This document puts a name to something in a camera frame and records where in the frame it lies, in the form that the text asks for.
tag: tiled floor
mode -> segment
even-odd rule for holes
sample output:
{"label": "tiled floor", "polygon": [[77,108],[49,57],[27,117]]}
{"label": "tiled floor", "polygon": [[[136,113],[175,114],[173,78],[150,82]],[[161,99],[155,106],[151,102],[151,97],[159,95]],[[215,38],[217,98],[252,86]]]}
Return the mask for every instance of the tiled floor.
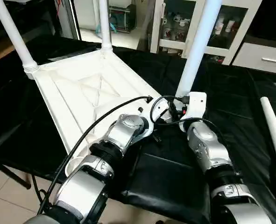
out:
{"label": "tiled floor", "polygon": [[[28,174],[11,170],[24,180],[29,179]],[[37,184],[40,189],[47,190],[50,182],[37,177]],[[22,224],[34,216],[38,208],[39,201],[33,186],[26,190],[0,171],[0,224]],[[166,219],[158,214],[109,199],[99,221],[103,224],[154,224],[157,220]]]}

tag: robotic arm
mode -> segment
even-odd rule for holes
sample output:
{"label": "robotic arm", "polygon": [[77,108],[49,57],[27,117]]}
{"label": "robotic arm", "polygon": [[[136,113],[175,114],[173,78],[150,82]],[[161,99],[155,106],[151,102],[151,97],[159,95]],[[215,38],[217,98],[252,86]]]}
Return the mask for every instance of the robotic arm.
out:
{"label": "robotic arm", "polygon": [[[165,99],[152,113],[156,121],[168,110]],[[95,224],[108,199],[109,183],[128,147],[151,135],[154,124],[150,111],[140,115],[122,114],[106,134],[90,146],[87,155],[59,189],[52,208],[25,224]]]}
{"label": "robotic arm", "polygon": [[[182,119],[201,118],[205,112],[206,94],[190,92],[189,98],[190,103]],[[195,153],[209,184],[213,223],[271,224],[248,187],[243,184],[241,175],[235,172],[228,151],[218,141],[217,135],[201,121],[193,122],[189,127],[182,122],[180,129],[187,132],[189,147]]]}

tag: glass cabinet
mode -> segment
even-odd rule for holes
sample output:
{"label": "glass cabinet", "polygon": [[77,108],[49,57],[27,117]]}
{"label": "glass cabinet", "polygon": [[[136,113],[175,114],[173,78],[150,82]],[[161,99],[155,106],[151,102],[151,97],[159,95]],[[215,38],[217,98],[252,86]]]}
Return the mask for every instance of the glass cabinet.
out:
{"label": "glass cabinet", "polygon": [[[223,0],[206,57],[231,63],[261,1]],[[205,0],[156,0],[150,51],[187,58],[204,5]]]}

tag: black leather surface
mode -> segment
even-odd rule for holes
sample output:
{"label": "black leather surface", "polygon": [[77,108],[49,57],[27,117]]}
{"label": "black leather surface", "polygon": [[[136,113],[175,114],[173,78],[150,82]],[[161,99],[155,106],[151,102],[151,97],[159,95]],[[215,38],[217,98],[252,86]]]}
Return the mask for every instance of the black leather surface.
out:
{"label": "black leather surface", "polygon": [[[54,37],[29,43],[39,63],[97,47],[100,45]],[[160,94],[175,93],[184,59],[123,48],[114,51]],[[222,130],[233,163],[276,224],[276,157],[259,103],[259,96],[268,96],[276,113],[274,82],[276,74],[203,62],[193,90],[207,93],[206,118]],[[161,145],[148,138],[130,149],[111,197],[187,223],[206,223],[208,189],[185,136],[177,126],[156,134]],[[52,179],[64,155],[43,99],[13,52],[0,60],[0,161]]]}

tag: cabinet drawer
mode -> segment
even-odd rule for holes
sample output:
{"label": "cabinet drawer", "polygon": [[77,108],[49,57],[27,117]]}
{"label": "cabinet drawer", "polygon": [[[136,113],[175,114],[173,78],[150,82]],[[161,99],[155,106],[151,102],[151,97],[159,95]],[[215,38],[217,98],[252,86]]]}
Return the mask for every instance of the cabinet drawer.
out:
{"label": "cabinet drawer", "polygon": [[276,73],[276,48],[244,43],[233,65]]}

